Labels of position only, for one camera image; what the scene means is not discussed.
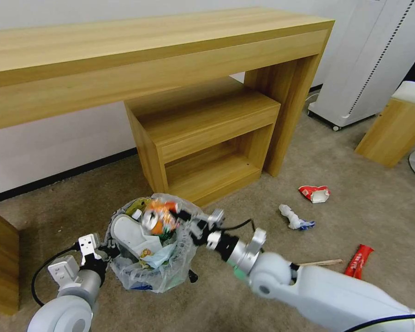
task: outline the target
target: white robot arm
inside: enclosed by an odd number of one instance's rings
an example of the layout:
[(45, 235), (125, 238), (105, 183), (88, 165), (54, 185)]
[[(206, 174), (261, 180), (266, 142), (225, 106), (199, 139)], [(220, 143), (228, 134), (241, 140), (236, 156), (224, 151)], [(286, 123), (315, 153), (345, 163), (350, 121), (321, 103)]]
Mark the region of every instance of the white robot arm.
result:
[[(264, 230), (257, 228), (252, 241), (245, 244), (221, 228), (222, 219), (220, 210), (210, 216), (196, 216), (190, 225), (192, 239), (196, 245), (206, 244), (219, 252), (255, 294), (287, 303), (330, 331), (354, 332), (365, 327), (364, 332), (415, 332), (415, 310), (380, 288), (323, 267), (300, 267), (276, 253), (262, 252)], [(85, 238), (86, 244), (90, 236), (80, 239)], [(28, 332), (89, 331), (104, 280), (102, 267), (105, 271), (107, 266), (99, 263), (104, 261), (105, 253), (98, 255), (97, 247), (95, 243), (86, 250), (81, 247), (84, 265), (80, 268), (72, 256), (49, 266), (60, 286), (59, 295), (35, 314)]]
[(380, 288), (323, 267), (300, 267), (276, 253), (261, 253), (264, 240), (265, 232), (258, 228), (248, 245), (215, 232), (208, 236), (207, 247), (235, 266), (237, 276), (255, 294), (287, 303), (330, 331), (358, 331), (363, 326), (370, 332), (415, 331), (415, 310)]

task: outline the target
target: wooden console table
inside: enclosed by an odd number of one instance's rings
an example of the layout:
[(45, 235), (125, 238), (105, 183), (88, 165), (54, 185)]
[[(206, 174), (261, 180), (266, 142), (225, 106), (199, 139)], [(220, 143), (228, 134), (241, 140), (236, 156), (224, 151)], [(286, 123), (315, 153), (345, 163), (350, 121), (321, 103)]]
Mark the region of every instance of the wooden console table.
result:
[(264, 165), (276, 176), (332, 26), (244, 8), (2, 30), (0, 128), (245, 71), (281, 104)]

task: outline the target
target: white stool top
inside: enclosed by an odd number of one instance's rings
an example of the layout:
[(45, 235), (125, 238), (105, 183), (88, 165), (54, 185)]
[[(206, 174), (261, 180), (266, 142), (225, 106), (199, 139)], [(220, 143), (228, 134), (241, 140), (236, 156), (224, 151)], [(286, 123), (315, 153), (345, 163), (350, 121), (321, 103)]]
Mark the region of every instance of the white stool top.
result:
[(404, 81), (392, 95), (392, 98), (415, 104), (415, 82)]

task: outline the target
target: carpet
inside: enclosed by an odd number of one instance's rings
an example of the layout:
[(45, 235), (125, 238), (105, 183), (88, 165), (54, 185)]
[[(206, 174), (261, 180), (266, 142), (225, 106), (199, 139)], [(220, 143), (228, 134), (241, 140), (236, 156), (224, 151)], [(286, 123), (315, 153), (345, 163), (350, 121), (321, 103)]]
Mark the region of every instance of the carpet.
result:
[[(415, 308), (415, 174), (407, 159), (386, 169), (354, 153), (373, 119), (333, 132), (302, 114), (280, 175), (263, 173), (259, 181), (206, 207), (225, 210), (225, 225), (253, 218), (267, 231), (266, 251), (294, 262), (342, 258), (329, 267), (343, 272), (360, 243), (375, 249), (363, 269), (363, 279)], [(328, 185), (326, 203), (311, 204), (301, 185)], [(20, 311), (0, 314), (0, 331), (26, 331), (38, 309), (30, 295), (30, 280), (40, 264), (77, 241), (97, 232), (103, 238), (113, 211), (129, 200), (152, 194), (138, 156), (64, 180), (49, 187), (0, 202), (0, 215), (20, 231)], [(293, 231), (278, 211), (289, 205), (315, 228)], [(242, 240), (251, 227), (234, 232)], [(192, 262), (199, 275), (155, 295), (125, 291), (111, 270), (103, 285), (93, 332), (323, 331), (295, 309), (254, 296), (233, 276), (219, 255), (199, 248)], [(37, 281), (47, 302), (57, 285), (47, 272)]]

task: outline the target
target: wooden furniture panel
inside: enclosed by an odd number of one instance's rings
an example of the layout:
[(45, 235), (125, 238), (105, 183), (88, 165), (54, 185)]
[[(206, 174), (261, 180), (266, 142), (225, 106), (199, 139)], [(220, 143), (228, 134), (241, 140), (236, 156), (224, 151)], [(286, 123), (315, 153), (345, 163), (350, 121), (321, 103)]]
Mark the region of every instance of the wooden furniture panel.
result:
[(355, 152), (394, 167), (415, 145), (415, 104), (391, 98)]
[(200, 205), (258, 178), (280, 109), (231, 77), (125, 105), (151, 187)]
[(271, 141), (273, 128), (274, 124), (267, 125), (235, 137), (231, 143), (234, 144), (254, 166), (262, 169), (267, 149), (269, 148), (269, 143)]
[(172, 163), (166, 172), (171, 194), (205, 206), (257, 180), (261, 169), (224, 142)]
[(18, 311), (18, 231), (0, 217), (0, 312)]
[(280, 171), (330, 32), (330, 29), (326, 32), (322, 49), (316, 55), (247, 71), (245, 74), (246, 86), (281, 104), (264, 165), (264, 170), (274, 177)]
[(157, 150), (155, 144), (143, 130), (142, 125), (138, 122), (136, 117), (132, 115), (132, 112), (126, 104), (125, 107), (132, 134), (137, 144), (137, 151), (140, 156), (143, 174), (155, 192), (167, 192), (166, 172), (164, 162), (162, 161), (161, 151)]
[(280, 108), (231, 77), (126, 104), (161, 149), (164, 163), (272, 124)]
[(321, 51), (327, 30), (0, 87), (0, 128)]
[(266, 8), (0, 31), (0, 86), (326, 30), (332, 21)]

